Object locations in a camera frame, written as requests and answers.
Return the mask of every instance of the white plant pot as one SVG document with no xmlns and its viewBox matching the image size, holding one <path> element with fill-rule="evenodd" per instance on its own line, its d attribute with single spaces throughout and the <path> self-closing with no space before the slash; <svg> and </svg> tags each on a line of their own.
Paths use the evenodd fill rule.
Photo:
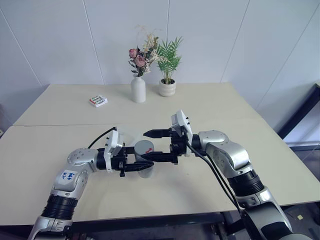
<svg viewBox="0 0 320 240">
<path fill-rule="evenodd" d="M 176 81 L 172 84 L 164 84 L 162 80 L 159 82 L 159 94 L 164 97 L 170 97 L 176 93 Z"/>
<path fill-rule="evenodd" d="M 131 82 L 131 99 L 139 104 L 146 101 L 146 83 L 140 76 L 134 76 Z"/>
</svg>

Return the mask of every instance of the gray cup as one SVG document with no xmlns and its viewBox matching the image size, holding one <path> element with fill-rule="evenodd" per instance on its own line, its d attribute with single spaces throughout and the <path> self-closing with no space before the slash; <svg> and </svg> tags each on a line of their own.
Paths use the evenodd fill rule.
<svg viewBox="0 0 320 240">
<path fill-rule="evenodd" d="M 138 141 L 134 145 L 135 160 L 137 162 L 145 161 L 145 159 L 142 158 L 141 155 L 153 152 L 154 150 L 155 150 L 155 146 L 151 141 L 149 141 L 149 140 Z M 141 171 L 138 171 L 138 174 L 140 175 L 140 177 L 142 177 L 144 179 L 150 178 L 153 173 L 153 168 L 154 168 L 154 166 L 151 166 L 147 169 L 143 169 Z"/>
</svg>

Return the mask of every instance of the white bracket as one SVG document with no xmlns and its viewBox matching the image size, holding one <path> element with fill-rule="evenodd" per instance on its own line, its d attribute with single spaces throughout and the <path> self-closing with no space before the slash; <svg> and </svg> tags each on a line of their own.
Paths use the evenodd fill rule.
<svg viewBox="0 0 320 240">
<path fill-rule="evenodd" d="M 123 146 L 122 135 L 118 131 L 112 130 L 111 134 L 106 138 L 106 144 L 104 148 L 104 160 L 107 172 L 113 172 L 111 167 L 111 157 L 119 153 Z"/>
<path fill-rule="evenodd" d="M 171 128 L 173 128 L 178 135 L 181 137 L 182 136 L 182 132 L 181 132 L 181 127 L 185 127 L 186 129 L 186 135 L 188 137 L 188 142 L 191 145 L 192 144 L 192 137 L 193 137 L 193 133 L 191 130 L 191 126 L 190 126 L 190 122 L 188 120 L 189 118 L 186 117 L 186 115 L 184 114 L 184 112 L 182 110 L 179 110 L 176 112 L 175 115 L 171 116 L 171 121 L 172 121 L 172 125 Z M 191 153 L 190 148 L 186 148 L 186 152 L 185 152 L 185 156 L 189 156 L 189 154 Z"/>
</svg>

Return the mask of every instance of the white wall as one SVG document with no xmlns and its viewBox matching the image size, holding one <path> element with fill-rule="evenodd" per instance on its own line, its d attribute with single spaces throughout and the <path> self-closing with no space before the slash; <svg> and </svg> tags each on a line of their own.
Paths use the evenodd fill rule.
<svg viewBox="0 0 320 240">
<path fill-rule="evenodd" d="M 48 84 L 127 84 L 136 25 L 183 36 L 178 83 L 232 82 L 276 131 L 320 78 L 320 0 L 0 0 L 0 128 Z M 157 83 L 156 66 L 144 78 Z"/>
</svg>

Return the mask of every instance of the handwritten label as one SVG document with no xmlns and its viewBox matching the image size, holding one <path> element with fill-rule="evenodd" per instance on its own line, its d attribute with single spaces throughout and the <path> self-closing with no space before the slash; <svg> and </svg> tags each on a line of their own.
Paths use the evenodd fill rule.
<svg viewBox="0 0 320 240">
<path fill-rule="evenodd" d="M 59 184 L 66 185 L 73 181 L 76 171 L 64 170 L 59 178 Z"/>
</svg>

